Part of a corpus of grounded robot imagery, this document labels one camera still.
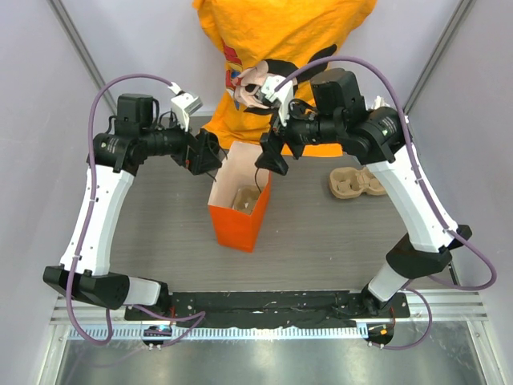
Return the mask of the orange paper bag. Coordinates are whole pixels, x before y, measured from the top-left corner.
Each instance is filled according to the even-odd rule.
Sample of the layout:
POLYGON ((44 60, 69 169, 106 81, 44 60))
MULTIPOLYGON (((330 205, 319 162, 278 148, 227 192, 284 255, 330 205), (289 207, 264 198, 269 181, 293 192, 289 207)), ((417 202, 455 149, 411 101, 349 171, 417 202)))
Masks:
POLYGON ((270 171, 255 166, 261 147, 244 142, 233 142, 228 157, 222 161, 212 183, 208 210, 217 241, 220 245, 251 253, 265 217, 270 198, 272 177, 270 171), (237 191, 254 185, 261 191, 251 215, 232 208, 237 191))

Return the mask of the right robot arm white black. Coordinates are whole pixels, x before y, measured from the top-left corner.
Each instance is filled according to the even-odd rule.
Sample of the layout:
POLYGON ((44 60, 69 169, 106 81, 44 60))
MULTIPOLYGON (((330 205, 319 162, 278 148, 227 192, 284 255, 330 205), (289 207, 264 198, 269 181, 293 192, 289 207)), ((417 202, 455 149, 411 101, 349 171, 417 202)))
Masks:
POLYGON ((338 144, 377 177, 406 227, 406 234, 386 255, 386 263, 357 295, 356 313, 383 315, 392 297, 409 281, 436 274, 451 262, 451 250, 471 236, 457 224, 436 196, 410 137, 392 107, 369 109, 351 71, 334 68, 311 78, 315 104, 293 96, 293 84, 270 75, 257 98, 276 108, 270 129, 260 139, 256 167, 285 175, 289 169, 282 149, 299 159, 308 145, 338 144))

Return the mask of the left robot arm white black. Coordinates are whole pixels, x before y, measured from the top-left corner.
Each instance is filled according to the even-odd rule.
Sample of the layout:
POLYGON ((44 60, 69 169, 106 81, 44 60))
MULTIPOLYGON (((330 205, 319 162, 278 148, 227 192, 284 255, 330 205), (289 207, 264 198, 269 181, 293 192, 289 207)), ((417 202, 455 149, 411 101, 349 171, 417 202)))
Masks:
POLYGON ((43 281, 70 299, 117 310, 140 305, 155 320, 171 309, 168 286, 148 278, 111 272, 111 244, 127 192, 139 167, 151 156, 170 156, 193 175, 221 167, 215 135, 193 134, 190 116, 199 97, 180 91, 171 99, 167 127, 154 117, 159 102, 150 95, 122 94, 106 132, 97 134, 88 158, 87 185, 70 243, 57 266, 47 266, 43 281))

